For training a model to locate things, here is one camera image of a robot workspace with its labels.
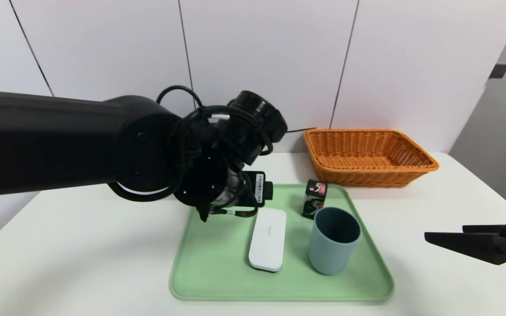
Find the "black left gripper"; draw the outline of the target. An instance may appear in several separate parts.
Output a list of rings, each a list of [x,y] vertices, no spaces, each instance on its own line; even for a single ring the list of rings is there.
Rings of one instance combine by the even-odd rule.
[[[262,207],[265,200],[273,200],[273,182],[265,181],[265,173],[259,171],[235,172],[221,168],[211,208]]]

